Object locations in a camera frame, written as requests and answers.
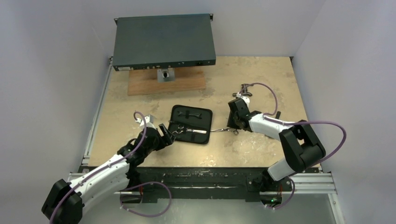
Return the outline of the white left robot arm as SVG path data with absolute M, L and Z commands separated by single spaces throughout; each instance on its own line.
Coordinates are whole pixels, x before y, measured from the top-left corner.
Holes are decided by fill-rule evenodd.
M 104 164 L 71 181 L 60 179 L 52 186 L 41 212 L 51 224 L 77 224 L 95 204 L 117 191 L 137 189 L 143 194 L 136 168 L 153 151 L 170 146 L 175 136 L 160 124 L 146 127 Z

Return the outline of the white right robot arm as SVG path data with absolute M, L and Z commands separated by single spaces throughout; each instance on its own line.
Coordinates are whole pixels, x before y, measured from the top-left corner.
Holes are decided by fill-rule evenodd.
M 259 111 L 250 112 L 242 98 L 229 101 L 228 106 L 227 127 L 264 134 L 281 143 L 284 158 L 265 170 L 262 177 L 266 189 L 275 189 L 281 179 L 302 172 L 325 157 L 326 151 L 307 121 L 286 122 Z

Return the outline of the black zippered tool case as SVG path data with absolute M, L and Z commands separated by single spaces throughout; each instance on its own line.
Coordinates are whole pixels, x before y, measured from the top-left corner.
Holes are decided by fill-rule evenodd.
M 179 117 L 178 112 L 201 113 L 202 119 L 198 119 L 191 116 L 187 119 L 185 117 Z M 207 131 L 206 134 L 190 133 L 190 132 L 173 134 L 175 135 L 177 141 L 205 145 L 209 142 L 210 139 L 212 117 L 213 117 L 213 112 L 210 109 L 191 107 L 185 105 L 174 105 L 171 110 L 168 130 L 172 133 L 179 126 L 184 126 L 186 128 L 191 128 L 191 129 L 206 130 Z

